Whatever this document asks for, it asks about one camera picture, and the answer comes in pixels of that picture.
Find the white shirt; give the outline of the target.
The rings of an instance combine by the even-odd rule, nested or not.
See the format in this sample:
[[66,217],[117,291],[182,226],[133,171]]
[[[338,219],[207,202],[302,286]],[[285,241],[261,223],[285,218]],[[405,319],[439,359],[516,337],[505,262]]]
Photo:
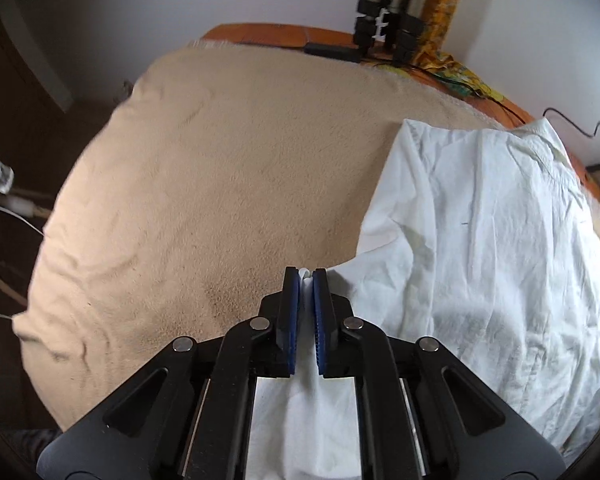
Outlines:
[[[298,269],[294,374],[261,377],[249,479],[365,479],[354,381],[317,367],[313,274]],[[552,126],[406,120],[329,289],[388,336],[434,337],[582,478],[600,459],[600,237]]]

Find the beige bed blanket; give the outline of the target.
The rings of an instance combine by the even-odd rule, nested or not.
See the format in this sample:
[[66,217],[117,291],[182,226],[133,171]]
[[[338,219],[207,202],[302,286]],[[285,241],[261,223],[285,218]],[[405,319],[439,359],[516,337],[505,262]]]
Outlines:
[[15,318],[55,422],[254,315],[288,266],[350,260],[406,120],[512,131],[386,68],[217,42],[152,64],[74,164]]

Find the folded silver tripod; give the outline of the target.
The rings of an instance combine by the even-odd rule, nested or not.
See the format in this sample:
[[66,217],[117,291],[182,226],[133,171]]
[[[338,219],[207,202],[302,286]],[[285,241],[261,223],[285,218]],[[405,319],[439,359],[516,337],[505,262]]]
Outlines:
[[376,36],[384,38],[381,50],[391,55],[394,67],[413,62],[425,28],[422,11],[426,0],[358,0],[353,44],[355,55],[371,58]]

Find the colourful orange cloth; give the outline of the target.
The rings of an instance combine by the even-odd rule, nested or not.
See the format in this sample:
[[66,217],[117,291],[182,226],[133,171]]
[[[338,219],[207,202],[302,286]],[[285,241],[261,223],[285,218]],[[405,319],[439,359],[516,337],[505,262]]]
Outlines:
[[496,102],[504,100],[500,92],[489,87],[479,76],[442,49],[460,0],[413,0],[410,14],[424,22],[412,63],[438,76],[450,89],[462,96],[478,96]]

